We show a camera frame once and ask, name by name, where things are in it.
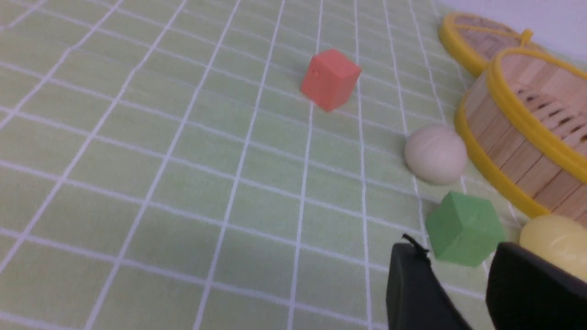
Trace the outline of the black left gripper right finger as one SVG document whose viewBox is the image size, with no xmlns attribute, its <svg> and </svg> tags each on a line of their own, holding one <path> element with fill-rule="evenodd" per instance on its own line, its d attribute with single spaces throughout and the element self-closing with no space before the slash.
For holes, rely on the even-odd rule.
<svg viewBox="0 0 587 330">
<path fill-rule="evenodd" d="M 586 283 L 513 242 L 498 244 L 486 305 L 497 330 L 584 330 Z"/>
</svg>

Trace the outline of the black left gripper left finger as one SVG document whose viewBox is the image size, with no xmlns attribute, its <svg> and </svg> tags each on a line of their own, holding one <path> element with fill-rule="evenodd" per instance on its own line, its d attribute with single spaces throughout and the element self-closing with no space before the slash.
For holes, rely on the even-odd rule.
<svg viewBox="0 0 587 330">
<path fill-rule="evenodd" d="M 435 276 L 428 249 L 403 234 L 393 245 L 386 307 L 390 330 L 471 330 Z"/>
</svg>

